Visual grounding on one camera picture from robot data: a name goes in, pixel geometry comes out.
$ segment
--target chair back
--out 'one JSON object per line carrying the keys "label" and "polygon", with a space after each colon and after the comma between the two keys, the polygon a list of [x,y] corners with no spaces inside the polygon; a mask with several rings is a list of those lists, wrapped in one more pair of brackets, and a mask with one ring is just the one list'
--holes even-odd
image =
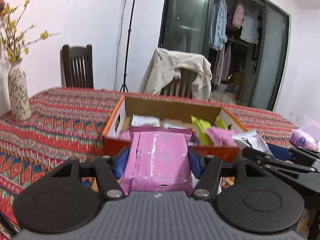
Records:
{"label": "chair back", "polygon": [[92,45],[62,47],[62,62],[66,87],[93,88]]}
{"label": "chair back", "polygon": [[181,79],[173,79],[162,90],[160,95],[192,98],[191,85],[196,79],[196,73],[180,69]]}

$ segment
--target cardboard box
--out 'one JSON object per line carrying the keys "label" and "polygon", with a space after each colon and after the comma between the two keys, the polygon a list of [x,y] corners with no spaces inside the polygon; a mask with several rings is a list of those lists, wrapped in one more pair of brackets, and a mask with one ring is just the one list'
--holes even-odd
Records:
{"label": "cardboard box", "polygon": [[[129,128],[133,114],[158,117],[161,126],[163,126],[164,119],[181,121],[179,125],[186,128],[193,128],[191,115],[209,121],[211,124],[214,124],[217,116],[220,116],[226,125],[231,124],[239,133],[247,131],[232,114],[221,107],[123,96],[102,133],[105,155],[115,156],[123,147],[131,145],[131,142],[119,140],[118,137],[121,130]],[[231,162],[239,153],[237,147],[194,146],[194,149],[203,156],[215,155],[227,162]]]}

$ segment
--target tripod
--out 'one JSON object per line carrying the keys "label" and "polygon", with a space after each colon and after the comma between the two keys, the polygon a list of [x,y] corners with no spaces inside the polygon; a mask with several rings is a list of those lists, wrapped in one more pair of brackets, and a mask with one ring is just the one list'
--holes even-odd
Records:
{"label": "tripod", "polygon": [[125,54],[123,84],[122,84],[121,89],[120,89],[120,91],[122,91],[122,92],[125,92],[125,91],[128,92],[128,88],[127,88],[127,85],[126,85],[125,81],[126,81],[126,78],[127,78],[127,63],[128,63],[129,42],[130,42],[131,24],[132,24],[132,16],[133,16],[133,9],[134,9],[135,1],[136,0],[133,0],[133,3],[132,3],[131,18],[130,18],[130,24],[129,24],[129,30],[128,30],[127,52]]}

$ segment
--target floral vase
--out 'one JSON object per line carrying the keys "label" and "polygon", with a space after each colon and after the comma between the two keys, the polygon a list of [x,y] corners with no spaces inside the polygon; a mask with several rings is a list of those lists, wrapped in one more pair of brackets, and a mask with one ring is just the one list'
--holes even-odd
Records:
{"label": "floral vase", "polygon": [[12,117],[26,120],[31,116],[27,91],[26,73],[20,68],[21,61],[11,63],[8,74],[8,89]]}

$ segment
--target tablecloth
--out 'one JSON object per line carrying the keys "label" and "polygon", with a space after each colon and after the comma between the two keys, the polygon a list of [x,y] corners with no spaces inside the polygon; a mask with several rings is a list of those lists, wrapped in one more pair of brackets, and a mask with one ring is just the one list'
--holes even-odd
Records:
{"label": "tablecloth", "polygon": [[[0,117],[0,210],[13,223],[12,203],[24,188],[68,158],[83,162],[103,153],[101,133],[121,96],[116,91],[52,88],[30,98],[32,116],[27,121],[13,121],[10,112]],[[166,96],[127,96],[222,106],[266,142],[290,145],[294,125],[270,111]],[[6,239],[0,231],[0,240]]]}

